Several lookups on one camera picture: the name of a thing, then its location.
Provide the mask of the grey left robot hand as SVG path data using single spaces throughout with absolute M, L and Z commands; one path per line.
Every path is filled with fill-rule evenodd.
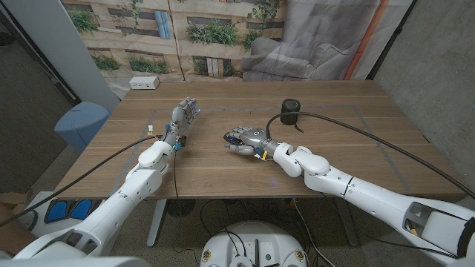
M 200 113 L 195 98 L 186 97 L 171 112 L 171 118 L 166 126 L 162 141 L 175 145 L 180 137 L 185 136 L 189 126 Z

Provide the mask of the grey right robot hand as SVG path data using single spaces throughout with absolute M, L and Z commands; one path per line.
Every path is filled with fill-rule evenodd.
M 268 160 L 274 157 L 275 149 L 279 143 L 266 137 L 266 131 L 249 126 L 238 126 L 231 129 L 223 137 L 225 147 L 236 154 L 255 156 Z

